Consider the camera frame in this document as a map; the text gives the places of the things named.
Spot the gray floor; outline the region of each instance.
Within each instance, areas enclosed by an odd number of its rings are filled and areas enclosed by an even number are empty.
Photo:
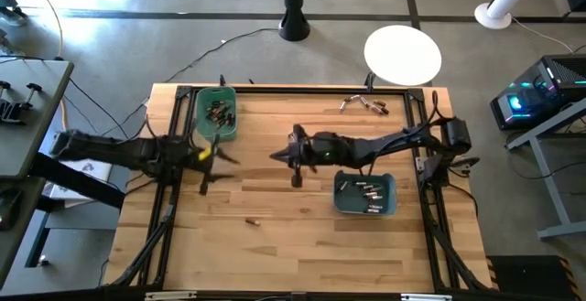
[[[473,9],[490,0],[417,0],[421,15],[471,16]],[[53,0],[57,7],[127,10],[137,12],[240,12],[281,13],[282,0]],[[21,0],[22,5],[45,6],[43,0]],[[306,0],[306,12],[322,14],[407,14],[406,0]],[[522,0],[518,16],[558,16],[552,0]],[[75,63],[73,79],[116,117],[124,119],[149,94],[151,84],[170,77],[221,41],[277,21],[254,20],[61,20],[65,37],[64,58]],[[308,39],[283,41],[267,31],[240,39],[208,56],[176,78],[177,82],[228,82],[360,84],[368,72],[363,59],[367,37],[379,27],[399,22],[312,21]],[[586,44],[586,25],[530,25],[574,48]],[[482,160],[471,178],[478,199],[480,224],[488,254],[559,254],[570,265],[586,293],[586,235],[537,240],[536,230],[558,224],[543,182],[528,181],[511,172],[502,145],[506,135],[494,123],[488,102],[540,56],[564,53],[556,43],[519,26],[487,30],[475,23],[423,23],[422,29],[439,45],[443,65],[436,86],[450,89],[454,111],[468,121],[471,155]],[[9,38],[31,55],[56,54],[58,32],[52,16],[34,16],[29,26],[7,28]],[[99,131],[112,127],[107,116],[69,87],[75,102]],[[89,125],[69,106],[70,127],[90,131]],[[140,115],[125,125],[131,134]],[[529,175],[537,173],[526,157],[519,157]],[[575,202],[584,201],[584,194]],[[99,220],[92,210],[92,220]],[[104,211],[103,216],[111,216]],[[37,213],[11,275],[0,295],[94,287],[107,257],[112,231],[53,231],[44,254],[52,266],[22,268],[27,247],[41,214]]]

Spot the black pole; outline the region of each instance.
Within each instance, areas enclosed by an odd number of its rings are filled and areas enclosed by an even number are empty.
[[[285,15],[278,25],[278,34],[288,41],[300,41],[309,36],[309,23],[301,12],[303,0],[285,0]]]

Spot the blue light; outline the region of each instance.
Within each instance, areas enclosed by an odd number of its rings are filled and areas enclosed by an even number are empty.
[[[509,98],[509,104],[511,104],[511,108],[515,110],[523,109],[523,106],[521,105],[521,103],[519,103],[519,98],[517,98],[516,96],[511,96]]]

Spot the white round lamp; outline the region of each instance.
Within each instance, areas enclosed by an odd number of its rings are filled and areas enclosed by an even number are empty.
[[[406,26],[381,27],[373,32],[364,45],[364,58],[376,76],[403,86],[431,81],[441,68],[435,41]]]

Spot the computer tower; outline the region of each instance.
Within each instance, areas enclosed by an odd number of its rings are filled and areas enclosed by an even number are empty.
[[[586,97],[586,55],[547,55],[491,101],[501,130],[530,129]]]

